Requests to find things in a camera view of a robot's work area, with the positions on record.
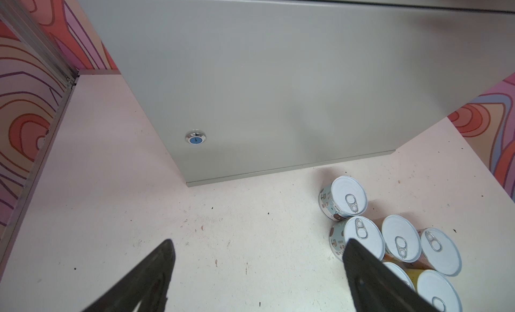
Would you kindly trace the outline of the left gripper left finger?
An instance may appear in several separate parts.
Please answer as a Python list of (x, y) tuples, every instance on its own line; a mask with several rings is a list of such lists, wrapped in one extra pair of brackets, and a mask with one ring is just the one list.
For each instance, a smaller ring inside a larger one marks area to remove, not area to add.
[(166, 239), (86, 311), (164, 311), (176, 261)]

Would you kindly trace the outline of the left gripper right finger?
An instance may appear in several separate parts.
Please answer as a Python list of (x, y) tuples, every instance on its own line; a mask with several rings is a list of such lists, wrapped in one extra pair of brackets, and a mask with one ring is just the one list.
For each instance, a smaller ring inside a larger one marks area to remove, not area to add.
[(435, 311), (360, 242), (350, 239), (342, 256), (357, 311)]

